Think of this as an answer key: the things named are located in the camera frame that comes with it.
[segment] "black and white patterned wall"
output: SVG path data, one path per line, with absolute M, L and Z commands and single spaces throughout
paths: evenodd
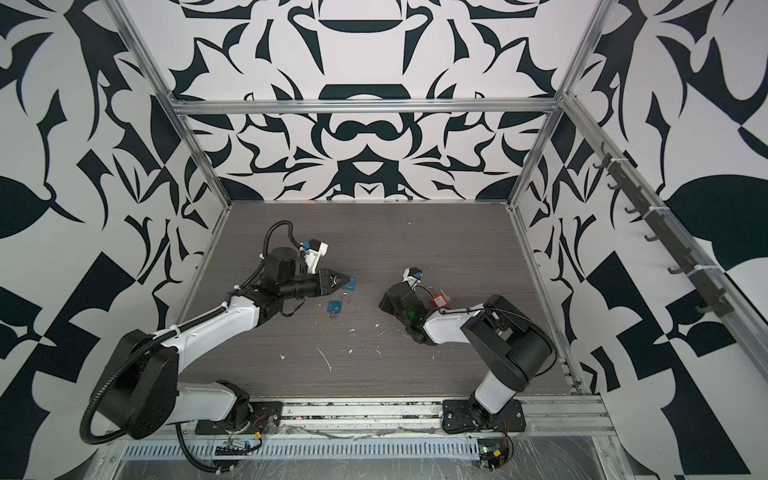
M 206 115 L 191 119 L 238 200 L 506 199 L 545 115 Z
M 104 364 L 174 319 L 222 207 L 94 0 L 0 0 L 0 124 L 0 478 L 78 478 Z
M 135 0 L 177 98 L 551 97 L 596 0 Z M 196 117 L 233 199 L 505 199 L 541 115 Z
M 757 0 L 620 0 L 576 88 L 763 315 L 765 18 Z M 586 387 L 638 478 L 765 478 L 768 384 L 718 318 L 696 311 L 702 298 L 667 272 L 672 258 L 644 239 L 650 228 L 598 161 L 565 118 L 520 206 Z

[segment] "wire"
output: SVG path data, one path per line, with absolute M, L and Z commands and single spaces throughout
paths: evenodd
M 182 323 L 179 325 L 179 333 L 186 332 L 190 328 L 198 326 L 201 323 L 219 316 L 221 313 L 226 311 L 226 307 L 220 306 L 219 308 L 209 313 L 205 313 L 204 315 L 201 315 L 195 319 Z M 171 330 L 170 332 L 167 332 L 163 335 L 154 337 L 144 345 L 138 347 L 112 372 L 111 375 L 109 375 L 109 377 L 106 378 L 105 381 L 96 386 L 94 392 L 91 394 L 90 400 L 88 401 L 88 406 L 85 407 L 83 417 L 80 420 L 80 439 L 83 442 L 87 443 L 88 445 L 100 445 L 102 443 L 107 443 L 111 442 L 112 440 L 119 439 L 121 436 L 126 434 L 124 429 L 117 430 L 116 432 L 112 432 L 107 435 L 94 435 L 93 432 L 91 432 L 91 422 L 93 422 L 94 415 L 98 410 L 98 406 L 101 404 L 101 400 L 104 399 L 104 396 L 107 395 L 107 392 L 112 388 L 115 382 L 117 382 L 118 378 L 123 375 L 142 356 L 144 356 L 145 353 L 148 353 L 162 342 L 174 338 L 177 334 L 178 333 L 176 330 Z
M 227 468 L 221 468 L 221 467 L 214 467 L 213 465 L 206 465 L 202 463 L 200 460 L 195 458 L 194 455 L 192 455 L 192 452 L 190 452 L 190 449 L 187 447 L 187 443 L 184 442 L 184 434 L 181 431 L 181 424 L 176 424 L 176 438 L 179 440 L 179 446 L 181 447 L 181 453 L 184 455 L 184 457 L 187 459 L 189 463 L 192 464 L 193 467 L 197 468 L 198 470 L 202 470 L 206 473 L 216 473 L 219 474 L 221 472 L 226 471 L 232 471 L 235 468 L 235 465 L 232 464 Z
M 558 362 L 558 355 L 557 355 L 557 353 L 555 353 L 555 355 L 554 355 L 554 359 L 552 360 L 552 364 L 551 364 L 550 366 L 548 366 L 548 367 L 547 367 L 547 369 L 546 369 L 544 372 L 539 372 L 539 373 L 537 373 L 536 375 L 534 375 L 534 377 L 537 377 L 537 376 L 541 376 L 541 375 L 544 375 L 546 372 L 549 372 L 550 370 L 552 370 L 552 367 L 553 367 L 553 366 L 555 365 L 555 363 L 557 363 L 557 362 Z
M 295 238 L 293 238 L 293 223 L 290 220 L 281 220 L 277 223 L 275 223 L 273 226 L 269 228 L 269 230 L 266 231 L 266 235 L 264 235 L 264 245 L 261 250 L 261 263 L 259 263 L 259 266 L 253 271 L 253 273 L 250 274 L 248 279 L 240 285 L 240 288 L 245 288 L 248 286 L 251 282 L 253 282 L 256 277 L 261 273 L 261 270 L 264 268 L 264 259 L 266 258 L 266 255 L 270 252 L 270 239 L 272 238 L 272 232 L 277 230 L 277 227 L 280 227 L 281 225 L 287 225 L 288 226 L 288 239 L 293 244 L 294 247 L 299 249 L 301 246 L 299 245 L 299 242 L 296 241 Z
M 432 294 L 429 292 L 429 290 L 427 290 L 426 288 L 424 288 L 421 285 L 414 285 L 413 286 L 413 291 L 415 292 L 417 288 L 420 288 L 420 289 L 424 290 L 425 292 L 427 292 L 427 295 L 429 295 L 429 298 L 430 299 L 432 298 Z
M 509 310 L 502 310 L 502 309 L 496 308 L 494 306 L 484 306 L 482 308 L 474 308 L 474 309 L 472 309 L 472 308 L 454 309 L 454 310 L 450 310 L 450 311 L 448 311 L 448 310 L 439 310 L 439 312 L 440 312 L 441 315 L 445 315 L 446 313 L 464 313 L 464 312 L 471 313 L 471 312 L 481 312 L 481 311 L 484 311 L 484 310 L 486 310 L 486 311 L 493 311 L 493 312 L 506 313 L 508 315 L 517 316 L 519 318 L 522 318 L 523 320 L 529 321 L 530 322 L 530 327 L 536 333 L 538 333 L 538 335 L 541 336 L 541 338 L 544 339 L 544 341 L 547 343 L 547 345 L 549 345 L 550 353 L 554 353 L 555 354 L 555 359 L 557 359 L 557 351 L 558 350 L 554 347 L 554 342 L 552 341 L 552 338 L 544 331 L 544 329 L 542 329 L 540 326 L 538 326 L 535 323 L 533 323 L 531 321 L 531 319 L 529 319 L 526 316 L 520 315 L 519 313 L 510 312 Z
M 293 316 L 293 314 L 294 314 L 294 313 L 296 313 L 296 311 L 297 311 L 298 309 L 300 309 L 300 308 L 301 308 L 301 306 L 304 304 L 304 302 L 306 302 L 306 297 L 304 297 L 304 298 L 302 298 L 302 299 L 301 299 L 301 303 L 299 303 L 299 305 L 297 305 L 297 306 L 296 306 L 296 308 L 295 308 L 295 309 L 293 309 L 293 312 L 291 312 L 291 313 L 285 313 L 285 312 L 283 312 L 283 309 L 281 308 L 281 309 L 280 309 L 280 313 L 281 313 L 283 316 Z

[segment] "red wire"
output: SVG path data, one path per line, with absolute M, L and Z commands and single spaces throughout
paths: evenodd
M 504 448 L 505 446 L 507 446 L 507 438 L 508 438 L 507 435 L 509 433 L 509 427 L 507 427 L 506 420 L 502 420 L 502 422 L 504 423 L 504 443 L 502 443 L 502 448 Z

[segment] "metal vent grille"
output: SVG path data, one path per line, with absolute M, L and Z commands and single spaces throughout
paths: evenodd
M 215 445 L 222 440 L 190 439 L 192 453 L 210 459 Z M 129 442 L 125 460 L 180 460 L 176 440 L 134 440 Z M 263 447 L 247 457 L 253 460 L 310 460 L 365 458 L 456 458 L 478 460 L 476 439 L 268 439 Z

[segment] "wooden tabletop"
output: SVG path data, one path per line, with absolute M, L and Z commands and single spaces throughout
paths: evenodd
M 379 310 L 402 271 L 424 271 L 422 285 L 443 289 L 452 307 L 493 294 L 544 325 L 511 221 L 499 204 L 262 204 L 236 202 L 188 316 L 214 308 L 259 263 L 266 230 L 291 220 L 299 241 L 329 244 L 324 266 L 356 278 L 351 302 L 330 319 L 329 300 L 307 299 L 291 317 L 277 315 L 211 350 L 181 375 L 184 382 L 225 379 L 252 396 L 468 396 L 488 371 L 469 344 L 425 346 Z M 270 249 L 288 247 L 287 229 Z M 293 309 L 293 301 L 285 310 Z M 535 379 L 531 394 L 567 394 L 559 368 Z

